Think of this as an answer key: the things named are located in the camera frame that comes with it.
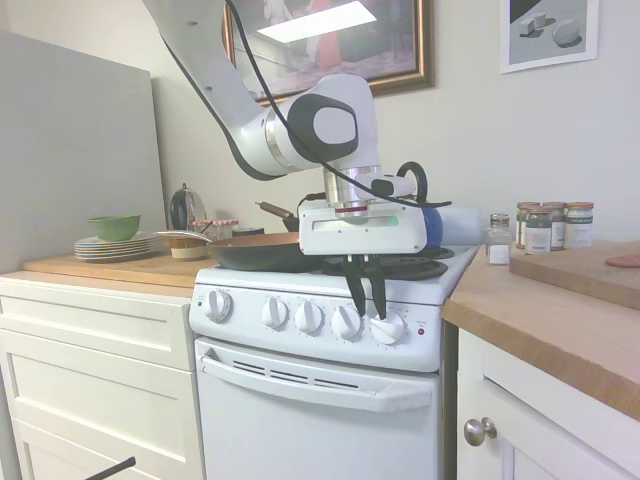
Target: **painting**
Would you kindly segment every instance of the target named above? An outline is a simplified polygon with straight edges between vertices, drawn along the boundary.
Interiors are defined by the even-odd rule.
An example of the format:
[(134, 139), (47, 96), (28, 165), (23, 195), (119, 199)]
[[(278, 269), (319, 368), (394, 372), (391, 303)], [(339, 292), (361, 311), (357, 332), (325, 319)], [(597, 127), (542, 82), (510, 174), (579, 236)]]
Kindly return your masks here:
[[(374, 95), (435, 84), (433, 0), (235, 0), (277, 100), (335, 73), (359, 75)], [(227, 10), (225, 47), (256, 101), (266, 98)]]
[(598, 57), (599, 0), (501, 0), (502, 73)]

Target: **stacked plate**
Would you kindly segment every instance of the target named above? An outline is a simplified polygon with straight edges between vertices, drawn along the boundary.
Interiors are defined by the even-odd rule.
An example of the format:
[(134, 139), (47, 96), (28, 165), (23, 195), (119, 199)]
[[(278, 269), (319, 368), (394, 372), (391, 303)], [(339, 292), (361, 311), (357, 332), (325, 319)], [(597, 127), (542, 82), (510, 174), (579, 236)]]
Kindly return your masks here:
[(162, 237), (149, 232), (138, 232), (131, 240), (105, 242), (98, 237), (85, 238), (75, 243), (76, 258), (89, 262), (122, 262), (136, 260), (162, 249)]

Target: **kettle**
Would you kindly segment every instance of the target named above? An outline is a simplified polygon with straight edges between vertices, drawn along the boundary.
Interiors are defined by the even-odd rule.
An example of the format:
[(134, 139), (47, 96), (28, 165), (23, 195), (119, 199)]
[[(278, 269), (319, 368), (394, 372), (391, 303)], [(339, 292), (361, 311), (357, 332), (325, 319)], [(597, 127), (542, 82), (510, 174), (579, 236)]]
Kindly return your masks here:
[(169, 204), (169, 216), (174, 230), (193, 231), (193, 222), (207, 219), (207, 212), (200, 196), (187, 188), (183, 183), (182, 188), (171, 197)]

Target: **oven door handle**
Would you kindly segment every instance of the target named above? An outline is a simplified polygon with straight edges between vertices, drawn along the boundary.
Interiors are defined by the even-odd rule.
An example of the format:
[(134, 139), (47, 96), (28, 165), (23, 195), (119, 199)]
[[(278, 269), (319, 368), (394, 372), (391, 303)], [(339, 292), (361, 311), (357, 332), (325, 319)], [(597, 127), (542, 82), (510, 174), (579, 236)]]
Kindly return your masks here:
[(428, 407), (433, 397), (429, 384), (410, 380), (390, 380), (388, 385), (380, 390), (365, 391), (280, 380), (229, 367), (208, 356), (201, 357), (200, 362), (203, 373), (227, 383), (267, 395), (318, 405), (388, 413)]

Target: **wooden cutting board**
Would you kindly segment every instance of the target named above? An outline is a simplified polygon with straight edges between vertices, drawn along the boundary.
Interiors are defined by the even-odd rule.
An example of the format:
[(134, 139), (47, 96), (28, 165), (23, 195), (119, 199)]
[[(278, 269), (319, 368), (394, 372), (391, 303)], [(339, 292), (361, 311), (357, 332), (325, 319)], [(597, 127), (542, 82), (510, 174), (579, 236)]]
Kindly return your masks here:
[(31, 272), (193, 288), (198, 271), (216, 265), (218, 262), (212, 258), (180, 262), (168, 254), (120, 263), (88, 263), (78, 260), (73, 255), (65, 255), (30, 260), (22, 264), (22, 269)]
[(640, 310), (640, 269), (607, 265), (610, 257), (640, 253), (640, 242), (612, 243), (546, 255), (514, 256), (509, 270), (523, 277)]

